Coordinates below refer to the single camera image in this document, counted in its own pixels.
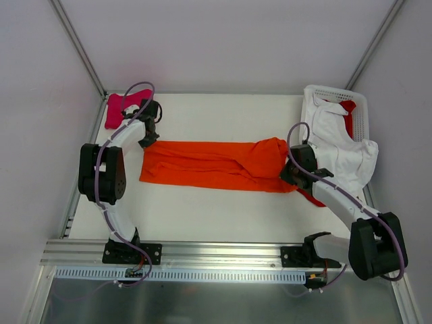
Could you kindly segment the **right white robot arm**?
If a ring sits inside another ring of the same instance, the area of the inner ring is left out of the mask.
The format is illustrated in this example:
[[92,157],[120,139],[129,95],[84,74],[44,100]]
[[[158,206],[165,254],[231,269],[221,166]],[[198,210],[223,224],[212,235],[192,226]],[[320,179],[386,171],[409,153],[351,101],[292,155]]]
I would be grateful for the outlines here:
[[305,237],[299,256],[303,263],[317,267],[325,261],[337,261],[351,267],[364,281],[375,277],[398,281],[403,277],[408,256],[400,220],[394,213],[373,209],[338,186],[334,175],[318,166],[308,144],[289,148],[279,176],[325,205],[350,232],[349,238],[330,232]]

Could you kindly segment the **orange t shirt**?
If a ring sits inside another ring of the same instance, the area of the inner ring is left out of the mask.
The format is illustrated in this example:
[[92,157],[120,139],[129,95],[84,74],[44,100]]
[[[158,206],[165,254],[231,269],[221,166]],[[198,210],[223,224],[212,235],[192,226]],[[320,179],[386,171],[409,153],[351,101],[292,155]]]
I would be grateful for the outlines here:
[[144,150],[139,180],[220,190],[289,193],[279,177],[288,146],[276,137],[258,142],[158,141]]

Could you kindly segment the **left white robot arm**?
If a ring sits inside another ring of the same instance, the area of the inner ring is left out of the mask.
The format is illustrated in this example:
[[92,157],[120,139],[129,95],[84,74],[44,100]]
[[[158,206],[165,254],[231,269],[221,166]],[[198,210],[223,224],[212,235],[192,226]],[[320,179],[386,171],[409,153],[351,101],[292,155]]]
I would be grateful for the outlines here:
[[119,128],[102,145],[86,143],[80,149],[78,190],[101,212],[125,263],[136,262],[141,247],[138,229],[120,204],[127,186],[124,157],[134,146],[145,150],[156,143],[162,113],[160,103],[144,99],[134,112],[123,114]]

